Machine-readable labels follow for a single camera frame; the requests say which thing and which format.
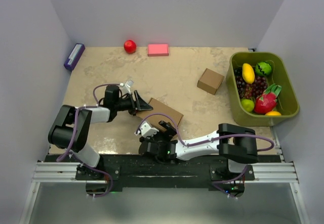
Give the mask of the large brown cardboard box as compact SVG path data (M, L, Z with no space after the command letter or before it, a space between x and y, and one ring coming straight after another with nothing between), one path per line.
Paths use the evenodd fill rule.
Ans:
M164 115L169 116L174 120L177 126L179 126L181 120L183 119L183 114L178 112L177 110L167 106L166 104L160 102L159 100L155 98L151 98L148 102L148 104L153 108L153 110L149 111L142 111L137 113L137 116L141 119L144 119L146 116L154 114L154 113L162 113ZM172 127L175 127L175 125L165 116L162 115L154 115L149 117L146 121L153 127L159 129L160 131L166 131L164 127L159 125L160 121L164 121L165 123L170 123Z

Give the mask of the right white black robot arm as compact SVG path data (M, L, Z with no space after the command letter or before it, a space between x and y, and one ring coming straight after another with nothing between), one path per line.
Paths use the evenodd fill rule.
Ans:
M139 155L153 158L161 164L179 163L192 158L219 154L227 159L225 173L237 180L244 166L258 162L255 131L228 123L219 124L218 130L191 140L175 140L176 129L161 121L165 131L160 131L144 121L135 131L140 136Z

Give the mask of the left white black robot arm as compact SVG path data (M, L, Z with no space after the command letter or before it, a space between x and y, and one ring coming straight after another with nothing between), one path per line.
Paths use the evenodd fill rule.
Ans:
M136 90L131 91L131 85L132 82L129 81L95 87L98 89L104 86L105 92L104 97L98 99L93 91L96 101L94 106L61 106L48 134L48 142L64 150L64 153L56 159L57 162L63 161L66 157L74 157L80 162L82 173L94 180L102 177L109 179L105 173L102 157L88 143L89 129L94 123L112 122L119 111L127 111L135 116L138 112L153 110Z

